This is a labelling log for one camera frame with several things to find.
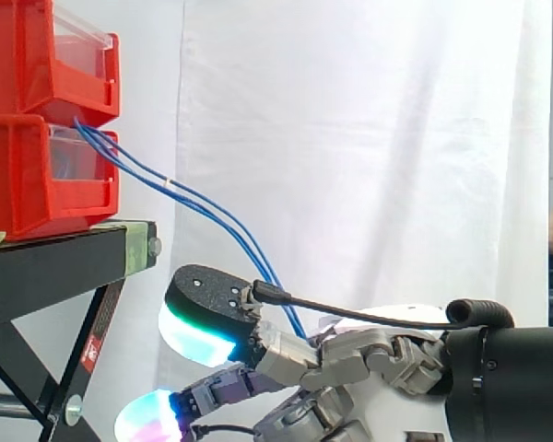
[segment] white fabric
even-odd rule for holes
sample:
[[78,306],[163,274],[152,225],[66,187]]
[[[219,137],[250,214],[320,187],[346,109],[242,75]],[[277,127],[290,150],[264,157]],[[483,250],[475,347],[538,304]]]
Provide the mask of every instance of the white fabric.
[[[493,298],[544,325],[550,18],[544,0],[187,0],[178,178],[237,214],[296,295]],[[187,262],[257,276],[179,209]],[[160,386],[207,373],[162,349]]]

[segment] red plastic drawer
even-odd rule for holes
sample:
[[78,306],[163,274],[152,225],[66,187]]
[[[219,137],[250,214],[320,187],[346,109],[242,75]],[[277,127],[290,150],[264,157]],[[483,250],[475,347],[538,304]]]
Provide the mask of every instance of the red plastic drawer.
[[119,116],[119,41],[53,7],[0,0],[0,113],[72,126]]
[[118,178],[117,168],[76,130],[39,115],[0,115],[0,236],[6,240],[83,231],[116,214]]

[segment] blue cable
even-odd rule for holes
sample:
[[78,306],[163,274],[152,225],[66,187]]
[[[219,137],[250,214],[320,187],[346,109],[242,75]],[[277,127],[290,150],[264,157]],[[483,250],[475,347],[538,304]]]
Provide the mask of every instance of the blue cable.
[[[194,189],[192,189],[192,188],[190,188],[190,187],[188,187],[188,186],[186,186],[186,185],[184,185],[184,184],[182,184],[182,183],[180,183],[176,180],[170,179],[169,177],[167,177],[167,176],[159,173],[158,171],[150,168],[149,166],[143,164],[137,158],[133,157],[129,152],[124,150],[118,143],[116,143],[107,134],[104,134],[103,132],[99,131],[98,129],[95,129],[95,128],[90,127],[90,126],[82,125],[82,128],[88,130],[92,134],[95,134],[96,136],[101,138],[104,142],[108,143],[109,145],[112,145],[121,154],[123,154],[124,156],[129,158],[130,161],[132,161],[134,164],[136,164],[138,167],[140,167],[144,171],[150,173],[151,175],[155,176],[156,178],[158,178],[160,180],[168,181],[171,184],[173,184],[174,186],[178,187],[179,189],[181,189],[185,192],[188,192],[193,196],[196,196],[197,198],[203,200],[204,202],[211,205],[215,209],[219,210],[219,212],[221,212],[223,215],[225,215],[227,218],[229,218],[231,221],[233,221],[239,228],[241,228],[241,230],[246,234],[248,239],[252,242],[252,244],[255,246],[256,250],[258,251],[258,254],[260,255],[260,258],[264,262],[265,267],[267,268],[268,272],[270,273],[270,275],[272,277],[272,280],[267,281],[267,282],[270,282],[270,283],[274,282],[275,285],[277,285],[280,288],[283,288],[283,285],[281,284],[280,280],[278,279],[278,276],[277,276],[277,273],[275,272],[275,269],[270,264],[270,261],[266,258],[265,253],[263,252],[262,248],[260,247],[260,245],[258,244],[256,239],[254,238],[254,236],[252,235],[250,230],[248,230],[248,228],[235,215],[233,215],[230,211],[223,208],[219,204],[215,203],[213,200],[206,197],[201,192],[198,192],[198,191],[196,191],[196,190],[194,190]],[[299,325],[301,325],[301,320],[300,320],[299,316],[297,315],[297,311],[293,307],[285,306],[285,310],[289,310],[291,312],[293,318],[295,319],[295,321]]]
[[[227,223],[225,223],[223,220],[221,220],[220,218],[218,218],[215,214],[213,214],[212,212],[210,212],[208,209],[206,209],[203,205],[201,205],[200,203],[197,203],[193,200],[191,200],[190,198],[188,197],[185,197],[183,195],[180,195],[179,193],[176,193],[176,192],[173,192],[159,184],[157,184],[156,182],[154,181],[151,181],[151,180],[148,180],[147,178],[144,178],[143,176],[139,175],[138,173],[136,173],[134,170],[132,170],[131,168],[129,168],[128,166],[126,166],[117,156],[113,155],[111,153],[111,151],[109,150],[108,147],[106,147],[105,145],[103,145],[99,140],[97,140],[92,134],[96,134],[96,135],[100,135],[100,137],[102,138],[103,136],[104,137],[107,137],[107,135],[105,134],[102,134],[100,133],[100,131],[97,131],[96,129],[93,129],[93,128],[89,128],[88,126],[83,126],[81,124],[79,124],[78,121],[76,121],[76,128],[78,129],[79,133],[85,138],[85,140],[100,154],[102,155],[103,157],[105,157],[107,160],[111,161],[111,163],[113,163],[115,166],[117,166],[117,168],[123,170],[124,172],[128,173],[129,175],[133,176],[134,178],[136,178],[137,180],[140,180],[141,182],[145,183],[147,186],[165,194],[166,196],[169,196],[170,198],[172,198],[174,201],[176,201],[177,203],[180,203],[180,204],[183,204],[185,205],[186,207],[196,211],[197,213],[207,217],[208,219],[211,219],[212,221],[216,222],[217,224],[219,224],[221,227],[223,227],[228,233],[230,233],[235,239],[236,241],[240,244],[240,246],[243,248],[244,252],[246,252],[246,254],[248,255],[248,257],[251,259],[251,261],[253,262],[254,266],[256,267],[256,269],[258,270],[258,272],[260,273],[260,275],[262,275],[262,277],[265,279],[265,281],[267,282],[272,282],[273,279],[271,278],[271,276],[276,276],[274,274],[274,270],[272,271],[272,274],[270,272],[270,270],[272,270],[272,267],[270,267],[270,264],[268,264],[267,267],[269,267],[270,270],[266,270],[266,268],[263,266],[263,263],[259,261],[258,257],[254,254],[253,250],[251,249],[250,245],[246,242],[246,240],[244,238],[241,237],[240,233],[235,230],[233,227],[229,226]],[[119,151],[123,151],[119,146],[115,146],[115,148],[119,148]],[[122,152],[124,153],[124,155],[127,155],[127,157],[130,157],[129,154],[127,154],[126,152]],[[152,173],[154,176],[157,176],[158,178],[162,179],[162,180],[167,180],[166,177],[164,177],[163,175],[159,174],[158,172],[156,172],[155,170],[153,169],[150,169],[148,168],[147,166],[145,165],[141,165],[139,164],[139,162],[133,158],[133,161],[140,167],[142,167],[142,169],[146,170],[146,171],[150,171],[150,173]],[[196,191],[193,191],[192,189],[189,189],[191,192],[191,194],[195,195],[195,196],[199,196],[200,193],[196,192]],[[253,242],[254,246],[257,248],[257,249],[260,249],[258,247],[258,244],[257,242],[253,239],[252,235],[250,234],[250,232],[247,230],[247,228],[245,228],[240,221],[238,221],[232,214],[230,214],[229,212],[227,212],[225,209],[222,209],[220,208],[220,206],[218,206],[218,204],[215,204],[213,203],[211,200],[209,200],[208,198],[206,198],[204,195],[201,195],[203,198],[204,201],[209,201],[211,205],[213,205],[214,207],[218,208],[219,210],[221,210],[222,213],[226,213],[226,215],[228,215],[228,217],[232,220],[234,220],[236,222],[236,224],[238,224],[239,226],[242,227],[242,230],[251,238],[251,241]],[[262,251],[260,250],[260,253],[261,253],[261,256],[264,258],[264,261],[266,262],[267,259],[265,258],[264,254],[262,253]],[[303,330],[303,327],[300,323],[300,320],[299,320],[299,317],[297,316],[296,312],[294,309],[292,308],[285,308],[285,313],[287,314],[288,316],[288,319],[289,321],[291,322],[291,325],[293,327],[293,330],[295,331],[295,333],[305,339],[306,338],[306,335],[305,335],[305,332]]]

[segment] black cylindrical motor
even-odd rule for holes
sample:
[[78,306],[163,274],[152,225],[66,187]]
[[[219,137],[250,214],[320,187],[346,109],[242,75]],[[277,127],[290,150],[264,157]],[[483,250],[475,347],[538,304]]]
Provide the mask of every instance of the black cylindrical motor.
[[553,328],[451,331],[453,442],[553,442]]

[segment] black metal stand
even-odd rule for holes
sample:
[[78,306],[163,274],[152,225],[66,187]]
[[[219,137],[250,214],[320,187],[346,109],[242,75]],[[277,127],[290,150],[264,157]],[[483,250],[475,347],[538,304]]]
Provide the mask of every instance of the black metal stand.
[[[0,416],[36,420],[43,428],[40,442],[100,441],[81,416],[82,400],[124,278],[153,266],[159,252],[155,224],[138,224],[110,223],[80,235],[0,245],[0,379],[13,393],[0,394]],[[12,320],[95,287],[57,382]]]

